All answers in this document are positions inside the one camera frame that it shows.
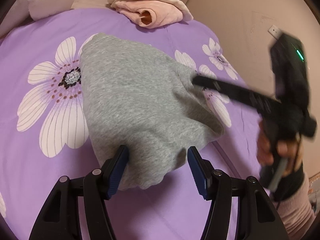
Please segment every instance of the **bed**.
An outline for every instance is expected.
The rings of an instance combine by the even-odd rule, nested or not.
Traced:
[[[147,30],[110,9],[87,8],[16,28],[0,41],[0,212],[19,240],[28,239],[60,176],[77,178],[99,167],[81,90],[61,95],[55,91],[65,72],[79,64],[82,45],[96,33],[149,44],[186,67],[246,86],[222,56],[217,36],[197,21]],[[60,70],[54,77],[53,65]],[[64,109],[67,118],[55,110],[64,99],[70,100]],[[201,156],[230,176],[258,177],[258,114],[218,93],[208,100],[226,132],[201,149]],[[201,237],[210,202],[198,194],[184,165],[146,190],[118,191],[106,205],[118,240],[195,240]],[[232,205],[228,239],[235,235],[236,199]],[[81,230],[89,240],[83,214],[80,199]]]

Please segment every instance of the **black wrist strap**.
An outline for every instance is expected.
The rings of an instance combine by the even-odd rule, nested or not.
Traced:
[[[300,189],[303,180],[303,164],[301,164],[296,172],[293,172],[280,180],[278,188],[273,194],[274,201],[283,201],[293,196]]]

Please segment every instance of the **black strap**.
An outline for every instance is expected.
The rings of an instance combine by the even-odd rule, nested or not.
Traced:
[[[282,178],[277,190],[273,194],[275,202],[284,201],[293,196],[301,187],[304,180],[303,164],[296,172]]]
[[[251,106],[257,109],[263,118],[276,122],[284,130],[299,132],[307,137],[313,137],[316,132],[316,120],[310,117],[308,110],[290,102],[280,103],[250,89],[201,75],[195,76],[192,84],[202,86],[204,90],[216,90],[230,99]]]

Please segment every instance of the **human hand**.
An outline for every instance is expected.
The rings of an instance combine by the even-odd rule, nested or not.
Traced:
[[[259,126],[260,126],[260,133],[257,141],[257,146],[258,146],[257,160],[261,166],[270,166],[273,164],[273,161],[274,161],[273,155],[270,151],[270,142],[264,133],[262,121],[259,123]],[[288,158],[288,165],[282,177],[286,177],[292,172],[295,157],[297,154],[297,149],[298,149],[298,142],[296,139],[278,142],[277,144],[278,154],[281,157]],[[302,157],[303,157],[303,146],[301,144],[299,147],[294,171],[297,171],[300,168],[302,164]]]

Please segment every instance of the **white flower print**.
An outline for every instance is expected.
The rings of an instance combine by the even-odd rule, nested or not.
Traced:
[[[212,38],[209,39],[209,46],[202,46],[203,52],[209,56],[209,60],[214,64],[218,70],[226,70],[227,74],[233,79],[238,79],[236,73],[238,73],[226,60],[226,58],[220,53],[220,45]]]
[[[94,35],[82,44],[77,56],[76,39],[65,39],[55,54],[56,64],[46,61],[36,65],[29,73],[29,84],[41,84],[22,99],[17,111],[17,130],[28,130],[53,102],[39,135],[40,148],[47,157],[56,156],[65,144],[72,149],[79,148],[88,138],[87,122],[82,110],[79,58],[83,46]]]
[[[6,217],[6,207],[5,207],[5,203],[2,198],[1,192],[0,192],[0,214],[2,215],[3,218]]]
[[[192,70],[197,71],[196,63],[194,60],[187,54],[187,53],[181,53],[180,51],[176,50],[174,53],[176,61],[179,63],[182,63],[188,67],[190,67]],[[199,67],[199,74],[205,75],[210,78],[217,78],[217,76],[211,71],[206,65],[201,65]],[[231,119],[228,113],[227,108],[224,106],[224,104],[229,103],[229,98],[227,96],[223,96],[217,91],[213,90],[207,90],[202,89],[204,92],[205,99],[207,101],[207,105],[209,109],[213,113],[217,113],[220,117],[221,121],[227,126],[231,127]]]

